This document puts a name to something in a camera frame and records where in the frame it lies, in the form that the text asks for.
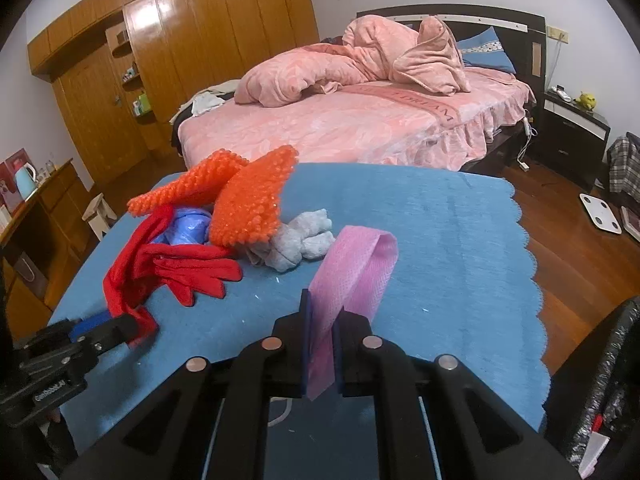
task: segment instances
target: light blue kettle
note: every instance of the light blue kettle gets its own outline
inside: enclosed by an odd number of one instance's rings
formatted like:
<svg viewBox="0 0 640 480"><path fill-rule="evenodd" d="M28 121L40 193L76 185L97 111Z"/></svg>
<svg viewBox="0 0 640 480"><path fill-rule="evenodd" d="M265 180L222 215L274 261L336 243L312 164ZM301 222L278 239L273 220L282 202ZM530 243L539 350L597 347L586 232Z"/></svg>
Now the light blue kettle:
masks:
<svg viewBox="0 0 640 480"><path fill-rule="evenodd" d="M18 191L20 191L22 198L27 200L31 193L36 191L36 170L28 162L23 163L21 160L14 162L14 168Z"/></svg>

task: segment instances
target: wooden stool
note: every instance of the wooden stool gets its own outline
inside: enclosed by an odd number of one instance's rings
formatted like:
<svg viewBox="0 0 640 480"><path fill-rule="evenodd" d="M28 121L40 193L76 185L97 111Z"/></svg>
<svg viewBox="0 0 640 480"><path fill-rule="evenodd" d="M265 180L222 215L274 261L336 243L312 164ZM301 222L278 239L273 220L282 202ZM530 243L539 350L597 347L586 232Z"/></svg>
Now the wooden stool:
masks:
<svg viewBox="0 0 640 480"><path fill-rule="evenodd" d="M104 199L103 193L96 196L89 205L86 207L84 214L82 215L82 220L88 221L91 229L94 230L95 235L98 237L98 240L102 240L105 234L109 232L111 227L107 222L107 218L115 221L118 219L116 213L113 212L113 209L109 207L106 200Z"/></svg>

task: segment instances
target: silver screw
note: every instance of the silver screw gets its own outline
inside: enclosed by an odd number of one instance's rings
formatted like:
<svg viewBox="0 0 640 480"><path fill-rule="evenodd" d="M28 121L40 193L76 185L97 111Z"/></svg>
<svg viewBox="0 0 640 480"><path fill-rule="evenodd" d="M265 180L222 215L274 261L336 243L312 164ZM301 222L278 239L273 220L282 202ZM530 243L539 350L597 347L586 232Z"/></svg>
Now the silver screw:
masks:
<svg viewBox="0 0 640 480"><path fill-rule="evenodd" d="M207 367L207 361L202 357L192 357L187 361L185 367L190 372L201 372Z"/></svg>
<svg viewBox="0 0 640 480"><path fill-rule="evenodd" d="M382 339L379 338L377 335L368 335L368 336L366 336L366 338L364 338L362 340L362 344L366 348L370 348L370 349L374 350L374 349L380 348L382 346Z"/></svg>
<svg viewBox="0 0 640 480"><path fill-rule="evenodd" d="M282 346L282 341L277 337L266 337L262 340L262 348L265 350L277 350Z"/></svg>
<svg viewBox="0 0 640 480"><path fill-rule="evenodd" d="M438 364L445 370L453 370L458 366L458 360L453 355L445 354L438 358Z"/></svg>

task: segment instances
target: yellow plush toy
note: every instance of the yellow plush toy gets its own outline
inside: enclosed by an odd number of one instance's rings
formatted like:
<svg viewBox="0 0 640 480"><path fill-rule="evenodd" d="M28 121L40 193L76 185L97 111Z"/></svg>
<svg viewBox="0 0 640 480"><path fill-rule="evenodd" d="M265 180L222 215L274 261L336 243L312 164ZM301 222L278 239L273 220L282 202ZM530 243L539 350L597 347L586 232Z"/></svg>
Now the yellow plush toy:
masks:
<svg viewBox="0 0 640 480"><path fill-rule="evenodd" d="M580 97L574 99L574 101L590 112L596 107L596 98L593 94L585 94L585 92L582 92Z"/></svg>

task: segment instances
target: orange fuzzy towel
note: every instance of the orange fuzzy towel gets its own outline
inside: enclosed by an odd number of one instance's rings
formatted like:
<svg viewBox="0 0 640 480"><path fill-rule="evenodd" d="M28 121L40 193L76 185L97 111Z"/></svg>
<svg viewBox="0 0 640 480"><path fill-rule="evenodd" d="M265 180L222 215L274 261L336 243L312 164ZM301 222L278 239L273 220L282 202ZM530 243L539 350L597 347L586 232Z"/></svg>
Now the orange fuzzy towel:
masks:
<svg viewBox="0 0 640 480"><path fill-rule="evenodd" d="M132 198L127 207L132 216L142 216L165 204L191 207L213 204L229 179L247 164L249 161L240 155L217 150L173 182Z"/></svg>
<svg viewBox="0 0 640 480"><path fill-rule="evenodd" d="M158 206L202 207L215 202L209 240L215 245L268 241L280 224L280 193L297 163L298 152L285 145L249 163L218 150L177 180L129 200L133 216Z"/></svg>

